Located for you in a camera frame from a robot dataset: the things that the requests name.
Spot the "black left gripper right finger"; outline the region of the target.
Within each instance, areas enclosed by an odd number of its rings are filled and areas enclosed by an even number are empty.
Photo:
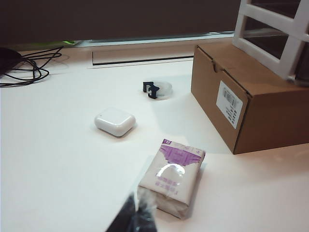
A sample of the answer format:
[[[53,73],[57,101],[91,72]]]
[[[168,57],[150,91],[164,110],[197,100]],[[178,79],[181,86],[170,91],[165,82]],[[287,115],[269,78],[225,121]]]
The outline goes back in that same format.
[[[147,189],[138,189],[130,196],[132,213],[129,219],[128,232],[156,232],[155,211],[157,208],[155,194]]]

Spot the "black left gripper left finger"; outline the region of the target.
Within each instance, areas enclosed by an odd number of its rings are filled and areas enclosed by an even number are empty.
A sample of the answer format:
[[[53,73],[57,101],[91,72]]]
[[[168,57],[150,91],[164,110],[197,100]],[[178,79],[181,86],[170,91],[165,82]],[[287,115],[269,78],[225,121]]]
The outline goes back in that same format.
[[[107,232],[138,232],[134,194],[131,193],[109,225]]]

